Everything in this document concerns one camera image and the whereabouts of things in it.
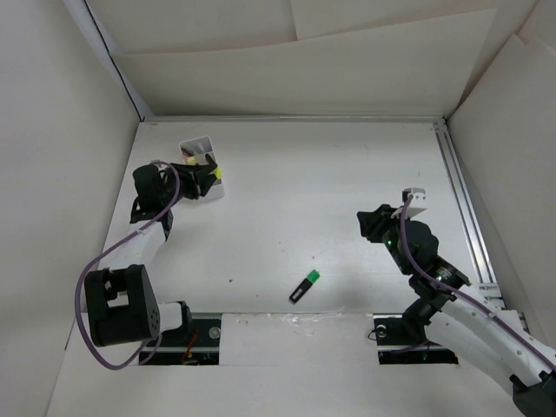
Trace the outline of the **pink highlighter pen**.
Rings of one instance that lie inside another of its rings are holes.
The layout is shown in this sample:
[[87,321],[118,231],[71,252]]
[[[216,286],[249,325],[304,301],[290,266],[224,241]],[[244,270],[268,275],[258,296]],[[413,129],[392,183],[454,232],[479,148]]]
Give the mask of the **pink highlighter pen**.
[[194,153],[190,149],[187,149],[185,147],[181,147],[181,152],[186,156],[193,156],[194,155]]

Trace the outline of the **green black highlighter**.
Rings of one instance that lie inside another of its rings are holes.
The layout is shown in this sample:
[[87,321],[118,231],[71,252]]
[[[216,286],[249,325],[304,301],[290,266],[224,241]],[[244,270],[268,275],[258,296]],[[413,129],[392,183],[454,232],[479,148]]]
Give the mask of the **green black highlighter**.
[[321,277],[317,270],[312,270],[288,297],[292,304],[296,304]]

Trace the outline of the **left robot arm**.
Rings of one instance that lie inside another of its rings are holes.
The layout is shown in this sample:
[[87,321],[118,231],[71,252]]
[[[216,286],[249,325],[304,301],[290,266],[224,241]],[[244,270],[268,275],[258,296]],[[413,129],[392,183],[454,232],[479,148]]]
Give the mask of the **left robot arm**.
[[115,248],[105,263],[84,278],[89,331],[97,347],[151,341],[161,337],[181,345],[195,332],[185,301],[159,303],[147,266],[168,240],[172,207],[182,199],[204,197],[220,180],[212,156],[204,162],[143,165],[133,173],[136,198],[129,223],[132,237]]

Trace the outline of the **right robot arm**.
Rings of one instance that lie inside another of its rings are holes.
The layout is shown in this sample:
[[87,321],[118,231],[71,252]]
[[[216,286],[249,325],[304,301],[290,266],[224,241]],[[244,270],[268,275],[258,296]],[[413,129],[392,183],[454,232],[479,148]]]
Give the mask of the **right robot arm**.
[[440,345],[497,382],[525,416],[555,414],[555,351],[504,317],[438,254],[439,240],[408,207],[360,211],[361,236],[381,243],[417,299],[391,324],[409,349]]

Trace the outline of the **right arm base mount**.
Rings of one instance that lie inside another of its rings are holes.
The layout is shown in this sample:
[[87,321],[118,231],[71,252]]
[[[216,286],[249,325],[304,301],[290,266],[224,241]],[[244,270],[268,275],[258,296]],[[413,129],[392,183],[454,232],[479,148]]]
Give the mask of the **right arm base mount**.
[[403,313],[373,315],[374,327],[367,338],[377,345],[381,365],[458,365],[457,355],[431,342],[425,325],[435,310],[424,301],[415,301]]

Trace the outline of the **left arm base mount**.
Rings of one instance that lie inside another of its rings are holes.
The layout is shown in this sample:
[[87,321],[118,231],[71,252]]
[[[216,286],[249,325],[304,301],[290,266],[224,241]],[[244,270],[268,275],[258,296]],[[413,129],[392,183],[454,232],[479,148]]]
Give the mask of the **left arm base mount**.
[[221,335],[221,314],[192,314],[188,330],[163,332],[158,348],[157,339],[150,341],[138,360],[146,366],[218,365]]

